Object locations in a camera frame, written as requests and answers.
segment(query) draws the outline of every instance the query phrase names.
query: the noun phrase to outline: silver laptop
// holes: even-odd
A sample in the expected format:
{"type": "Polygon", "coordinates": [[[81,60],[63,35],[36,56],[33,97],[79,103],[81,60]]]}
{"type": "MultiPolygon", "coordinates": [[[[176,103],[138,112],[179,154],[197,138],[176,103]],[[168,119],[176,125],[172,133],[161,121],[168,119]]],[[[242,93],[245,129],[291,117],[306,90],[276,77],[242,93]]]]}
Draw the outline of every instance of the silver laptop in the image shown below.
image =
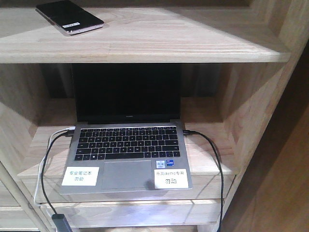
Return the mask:
{"type": "Polygon", "coordinates": [[[77,125],[62,194],[191,189],[180,64],[72,64],[77,125]]]}

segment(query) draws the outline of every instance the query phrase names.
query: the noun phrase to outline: wooden shelving unit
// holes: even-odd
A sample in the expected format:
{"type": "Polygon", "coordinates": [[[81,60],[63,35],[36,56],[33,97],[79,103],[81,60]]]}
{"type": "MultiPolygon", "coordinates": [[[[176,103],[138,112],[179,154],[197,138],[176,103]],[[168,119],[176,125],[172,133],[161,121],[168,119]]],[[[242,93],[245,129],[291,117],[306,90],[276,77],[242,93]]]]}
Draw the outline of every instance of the wooden shelving unit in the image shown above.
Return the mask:
{"type": "MultiPolygon", "coordinates": [[[[73,100],[50,99],[39,64],[73,62],[222,63],[216,96],[183,99],[182,121],[187,129],[209,135],[221,151],[225,213],[309,37],[309,18],[303,13],[308,3],[301,1],[300,9],[299,1],[292,1],[279,10],[278,2],[268,0],[252,0],[247,7],[238,0],[220,7],[212,1],[209,7],[160,1],[160,7],[119,3],[111,8],[94,2],[95,7],[85,8],[102,18],[104,27],[75,36],[61,34],[33,6],[4,1],[0,8],[0,22],[5,22],[0,30],[0,171],[7,171],[16,185],[1,179],[16,205],[0,204],[0,218],[20,207],[27,216],[24,230],[33,229],[34,223],[42,232],[54,231],[46,211],[33,204],[35,179],[48,136],[76,119],[73,100]]],[[[47,193],[71,226],[84,232],[159,225],[198,225],[199,231],[214,232],[219,172],[203,139],[192,136],[185,142],[192,190],[61,196],[58,188],[70,144],[65,138],[51,154],[47,193]]],[[[41,194],[38,200],[45,203],[41,194]]],[[[11,227],[0,229],[19,230],[13,221],[8,223],[11,227]]]]}

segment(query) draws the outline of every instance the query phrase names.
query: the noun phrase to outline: smartphone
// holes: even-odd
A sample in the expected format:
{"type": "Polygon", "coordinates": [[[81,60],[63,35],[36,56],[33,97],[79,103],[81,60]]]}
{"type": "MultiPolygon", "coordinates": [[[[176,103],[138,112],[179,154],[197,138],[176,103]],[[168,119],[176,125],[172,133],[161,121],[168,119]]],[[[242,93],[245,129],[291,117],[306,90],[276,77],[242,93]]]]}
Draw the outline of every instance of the smartphone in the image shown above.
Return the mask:
{"type": "Polygon", "coordinates": [[[40,4],[36,10],[69,35],[103,27],[103,20],[69,0],[40,4]]]}

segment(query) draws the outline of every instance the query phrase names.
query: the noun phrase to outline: laptop screen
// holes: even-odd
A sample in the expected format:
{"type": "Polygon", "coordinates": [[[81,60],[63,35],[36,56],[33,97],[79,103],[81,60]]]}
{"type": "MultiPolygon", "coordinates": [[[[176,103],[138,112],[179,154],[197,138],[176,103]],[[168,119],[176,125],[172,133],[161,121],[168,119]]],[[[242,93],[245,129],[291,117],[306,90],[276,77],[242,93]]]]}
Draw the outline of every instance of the laptop screen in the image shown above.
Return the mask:
{"type": "Polygon", "coordinates": [[[72,64],[77,120],[155,122],[180,117],[180,64],[72,64]]]}

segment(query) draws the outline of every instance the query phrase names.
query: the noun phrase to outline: white label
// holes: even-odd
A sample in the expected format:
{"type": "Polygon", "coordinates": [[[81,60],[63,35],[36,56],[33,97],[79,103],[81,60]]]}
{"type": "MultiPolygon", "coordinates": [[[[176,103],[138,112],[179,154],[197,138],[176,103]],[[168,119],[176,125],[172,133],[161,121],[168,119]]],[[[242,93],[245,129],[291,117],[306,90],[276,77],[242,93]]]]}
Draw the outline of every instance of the white label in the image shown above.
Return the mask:
{"type": "Polygon", "coordinates": [[[154,187],[156,189],[184,189],[188,188],[186,169],[155,169],[154,187]]]}
{"type": "Polygon", "coordinates": [[[63,25],[62,27],[63,28],[70,28],[70,27],[74,27],[74,26],[77,26],[77,25],[80,25],[80,23],[79,22],[71,23],[71,24],[63,25]]]}
{"type": "Polygon", "coordinates": [[[155,163],[156,168],[165,168],[165,160],[157,160],[155,163]]]}
{"type": "Polygon", "coordinates": [[[63,186],[95,186],[99,167],[67,167],[63,186]]]}

